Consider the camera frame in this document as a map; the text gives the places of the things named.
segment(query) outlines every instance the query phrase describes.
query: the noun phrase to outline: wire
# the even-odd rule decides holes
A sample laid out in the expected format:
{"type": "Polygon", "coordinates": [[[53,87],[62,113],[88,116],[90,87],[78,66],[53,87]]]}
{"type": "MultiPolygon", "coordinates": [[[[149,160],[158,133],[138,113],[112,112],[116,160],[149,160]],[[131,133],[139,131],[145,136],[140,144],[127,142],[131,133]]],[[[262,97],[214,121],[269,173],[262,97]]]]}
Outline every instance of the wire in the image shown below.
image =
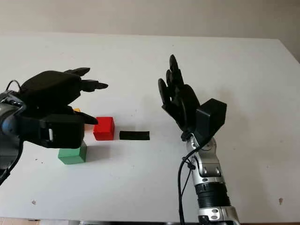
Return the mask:
{"type": "Polygon", "coordinates": [[[12,163],[12,165],[9,167],[9,171],[12,171],[12,169],[14,168],[14,166],[17,164],[17,162],[19,161],[21,155],[22,155],[22,152],[23,152],[23,143],[24,141],[23,140],[19,140],[19,145],[18,145],[18,148],[19,148],[19,152],[18,152],[18,155],[17,155],[17,158],[15,159],[15,161],[12,163]]]}
{"type": "Polygon", "coordinates": [[[8,89],[9,89],[9,86],[12,84],[12,82],[16,82],[16,83],[17,83],[17,85],[18,85],[18,87],[19,87],[19,90],[21,90],[21,86],[20,86],[19,82],[18,82],[18,81],[16,81],[16,80],[11,80],[11,81],[8,83],[8,86],[6,87],[6,90],[8,90],[8,89]]]}
{"type": "Polygon", "coordinates": [[[182,193],[181,193],[181,171],[183,168],[184,163],[186,160],[192,156],[195,152],[200,150],[207,142],[210,141],[212,136],[209,136],[208,138],[205,138],[202,142],[199,143],[199,147],[195,148],[194,150],[190,151],[182,160],[180,163],[179,169],[178,169],[178,176],[177,176],[177,185],[178,185],[178,204],[179,204],[179,219],[180,219],[180,225],[185,225],[184,222],[184,215],[183,215],[183,207],[182,207],[182,193]]]}
{"type": "Polygon", "coordinates": [[[187,183],[188,183],[188,179],[189,179],[189,176],[191,175],[191,172],[192,172],[192,170],[189,169],[189,172],[188,172],[188,176],[187,176],[186,182],[185,182],[185,184],[184,184],[184,186],[183,186],[183,190],[182,190],[182,192],[181,192],[181,196],[183,196],[184,190],[186,189],[186,186],[187,186],[187,183]]]}
{"type": "Polygon", "coordinates": [[[185,161],[185,163],[186,163],[187,165],[192,164],[192,162],[191,162],[189,159],[187,159],[187,160],[185,161]]]}

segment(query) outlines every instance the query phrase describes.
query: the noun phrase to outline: green cube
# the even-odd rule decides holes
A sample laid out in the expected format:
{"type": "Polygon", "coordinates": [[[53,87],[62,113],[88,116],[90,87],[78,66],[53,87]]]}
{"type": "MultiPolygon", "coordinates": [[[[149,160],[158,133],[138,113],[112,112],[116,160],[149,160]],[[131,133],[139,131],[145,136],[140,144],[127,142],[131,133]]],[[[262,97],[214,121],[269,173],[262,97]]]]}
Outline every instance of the green cube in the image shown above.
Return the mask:
{"type": "Polygon", "coordinates": [[[86,157],[86,144],[82,142],[78,149],[60,149],[58,158],[64,164],[84,163],[86,157]]]}

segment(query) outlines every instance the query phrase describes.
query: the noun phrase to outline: robotic arm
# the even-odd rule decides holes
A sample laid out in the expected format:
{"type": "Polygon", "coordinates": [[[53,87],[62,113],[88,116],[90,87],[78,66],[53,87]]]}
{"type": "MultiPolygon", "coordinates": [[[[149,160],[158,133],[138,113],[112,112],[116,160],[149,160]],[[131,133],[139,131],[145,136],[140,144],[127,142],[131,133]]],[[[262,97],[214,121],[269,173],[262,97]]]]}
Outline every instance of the robotic arm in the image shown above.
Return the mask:
{"type": "Polygon", "coordinates": [[[80,91],[92,92],[108,85],[82,80],[89,68],[65,72],[44,71],[27,80],[19,91],[0,94],[0,185],[19,161],[23,142],[46,148],[78,148],[84,136],[84,124],[97,120],[68,106],[80,91]]]}
{"type": "Polygon", "coordinates": [[[225,122],[227,105],[210,99],[200,105],[193,89],[184,84],[174,55],[170,57],[170,69],[166,83],[158,80],[162,108],[183,131],[181,139],[187,142],[188,154],[183,158],[178,171],[178,197],[180,224],[184,225],[181,191],[181,170],[185,162],[192,170],[198,196],[198,220],[202,225],[239,225],[236,210],[231,206],[221,166],[216,155],[214,134],[225,122]]]}

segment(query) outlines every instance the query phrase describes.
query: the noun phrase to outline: cube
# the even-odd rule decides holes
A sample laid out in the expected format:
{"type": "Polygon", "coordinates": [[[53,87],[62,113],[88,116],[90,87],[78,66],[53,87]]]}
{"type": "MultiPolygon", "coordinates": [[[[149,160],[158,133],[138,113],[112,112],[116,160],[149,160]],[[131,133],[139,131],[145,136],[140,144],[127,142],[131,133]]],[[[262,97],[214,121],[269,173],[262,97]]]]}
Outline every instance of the cube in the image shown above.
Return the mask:
{"type": "Polygon", "coordinates": [[[96,117],[98,124],[94,125],[93,133],[97,141],[113,140],[114,122],[112,117],[96,117]]]}
{"type": "Polygon", "coordinates": [[[60,149],[58,158],[64,164],[77,164],[84,163],[86,158],[86,144],[82,142],[81,146],[77,149],[60,149]]]}

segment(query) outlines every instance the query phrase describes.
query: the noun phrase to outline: white table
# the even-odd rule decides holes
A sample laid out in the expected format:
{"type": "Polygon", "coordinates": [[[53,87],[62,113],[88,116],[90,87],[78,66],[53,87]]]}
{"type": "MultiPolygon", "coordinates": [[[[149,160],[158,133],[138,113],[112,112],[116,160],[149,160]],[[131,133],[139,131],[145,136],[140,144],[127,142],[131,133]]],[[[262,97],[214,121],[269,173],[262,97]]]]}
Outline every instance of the white table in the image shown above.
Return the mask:
{"type": "MultiPolygon", "coordinates": [[[[1,35],[2,89],[44,70],[91,67],[86,79],[109,87],[72,106],[113,116],[116,139],[120,130],[148,130],[151,140],[97,142],[88,127],[88,162],[78,165],[25,143],[0,187],[0,217],[178,221],[177,170],[187,150],[157,85],[171,53],[200,102],[228,104],[217,152],[241,222],[300,221],[300,66],[278,40],[62,33],[1,35]]],[[[186,221],[196,222],[192,181],[183,198],[186,221]]]]}

